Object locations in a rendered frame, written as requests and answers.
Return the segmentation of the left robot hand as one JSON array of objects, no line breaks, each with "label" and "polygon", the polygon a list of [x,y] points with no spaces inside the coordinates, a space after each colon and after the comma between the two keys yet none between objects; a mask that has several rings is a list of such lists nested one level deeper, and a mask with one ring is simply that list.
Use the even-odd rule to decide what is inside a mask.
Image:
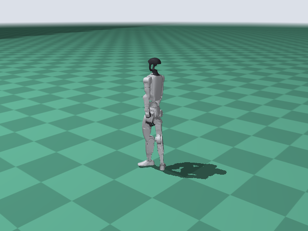
[{"label": "left robot hand", "polygon": [[[150,117],[151,117],[151,113],[149,112],[149,114],[150,114]],[[146,118],[150,118],[150,117],[146,117]],[[151,122],[146,122],[147,124],[149,124],[150,126],[155,126],[155,124],[153,123],[153,121],[152,121],[152,123]]]}]

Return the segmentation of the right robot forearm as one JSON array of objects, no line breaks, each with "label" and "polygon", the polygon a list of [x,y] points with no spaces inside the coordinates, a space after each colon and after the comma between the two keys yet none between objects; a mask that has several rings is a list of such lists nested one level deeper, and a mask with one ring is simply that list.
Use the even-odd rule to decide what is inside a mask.
[{"label": "right robot forearm", "polygon": [[157,103],[158,106],[160,105],[160,101],[161,101],[161,100],[162,100],[162,96],[161,96],[160,100],[155,101],[155,102]]}]

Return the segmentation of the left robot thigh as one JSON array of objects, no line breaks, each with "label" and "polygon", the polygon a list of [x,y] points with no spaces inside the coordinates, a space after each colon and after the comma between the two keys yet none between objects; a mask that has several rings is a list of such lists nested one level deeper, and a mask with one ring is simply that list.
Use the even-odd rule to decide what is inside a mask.
[{"label": "left robot thigh", "polygon": [[152,127],[149,124],[146,123],[146,122],[152,123],[152,121],[154,121],[154,119],[155,119],[154,112],[150,112],[150,113],[151,113],[151,117],[149,116],[150,118],[146,118],[146,116],[144,116],[143,122],[142,122],[142,132],[143,132],[144,138],[145,138],[147,143],[148,143],[148,140],[150,138],[153,138],[155,140],[154,136],[150,135]]}]

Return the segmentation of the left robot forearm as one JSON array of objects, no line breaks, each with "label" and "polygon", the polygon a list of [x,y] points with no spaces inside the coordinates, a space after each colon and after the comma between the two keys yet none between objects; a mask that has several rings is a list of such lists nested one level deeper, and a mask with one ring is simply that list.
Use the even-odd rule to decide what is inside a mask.
[{"label": "left robot forearm", "polygon": [[150,112],[150,108],[149,108],[150,107],[150,101],[149,101],[148,96],[144,95],[143,100],[144,100],[144,107],[145,107],[145,109],[144,109],[145,115],[150,116],[150,114],[149,114],[149,112]]}]

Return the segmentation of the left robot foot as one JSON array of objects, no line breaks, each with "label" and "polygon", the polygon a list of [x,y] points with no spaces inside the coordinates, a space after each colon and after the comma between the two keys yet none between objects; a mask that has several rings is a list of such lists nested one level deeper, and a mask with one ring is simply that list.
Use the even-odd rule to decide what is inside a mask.
[{"label": "left robot foot", "polygon": [[147,162],[147,160],[145,160],[143,162],[138,163],[138,166],[152,166],[152,165],[154,165],[153,160],[151,160],[150,162]]}]

